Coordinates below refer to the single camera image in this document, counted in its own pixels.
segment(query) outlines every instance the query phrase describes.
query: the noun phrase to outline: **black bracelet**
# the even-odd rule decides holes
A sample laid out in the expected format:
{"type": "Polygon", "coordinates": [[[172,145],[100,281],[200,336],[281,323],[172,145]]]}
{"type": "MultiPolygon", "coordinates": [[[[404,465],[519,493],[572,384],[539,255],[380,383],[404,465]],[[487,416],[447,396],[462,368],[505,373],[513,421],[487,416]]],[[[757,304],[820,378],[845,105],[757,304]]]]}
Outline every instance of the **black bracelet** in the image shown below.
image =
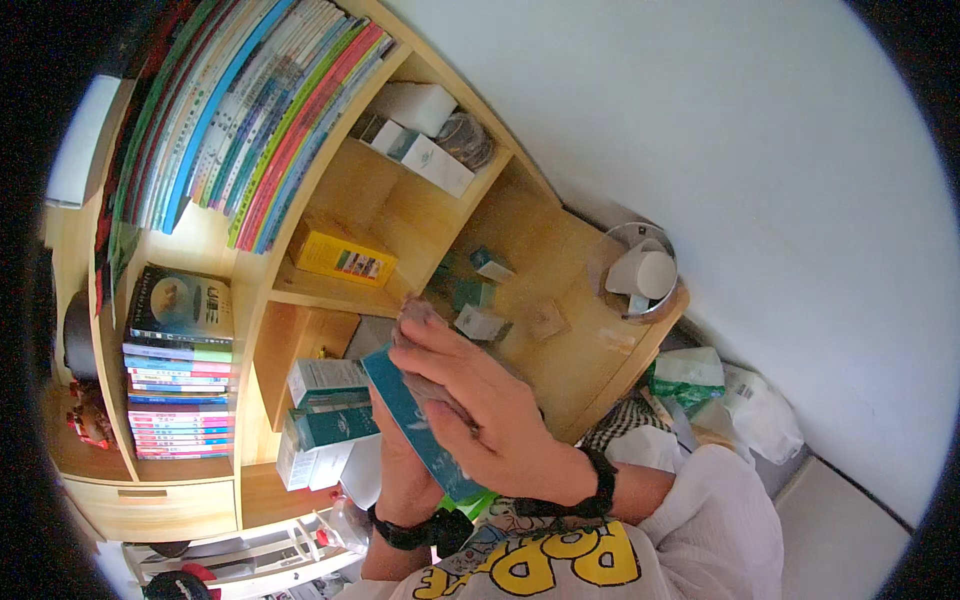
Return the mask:
{"type": "Polygon", "coordinates": [[[410,551],[435,545],[437,556],[442,559],[456,553],[473,533],[473,523],[456,510],[451,513],[447,509],[437,509],[430,518],[413,527],[400,527],[380,520],[376,516],[376,503],[370,506],[367,514],[380,537],[392,548],[410,551]]]}
{"type": "Polygon", "coordinates": [[[590,448],[577,448],[587,455],[590,465],[597,474],[597,492],[585,498],[575,506],[564,506],[556,502],[537,500],[536,498],[516,498],[514,512],[517,516],[583,516],[595,518],[609,513],[613,508],[613,489],[616,486],[617,467],[611,465],[603,452],[590,448]]]}

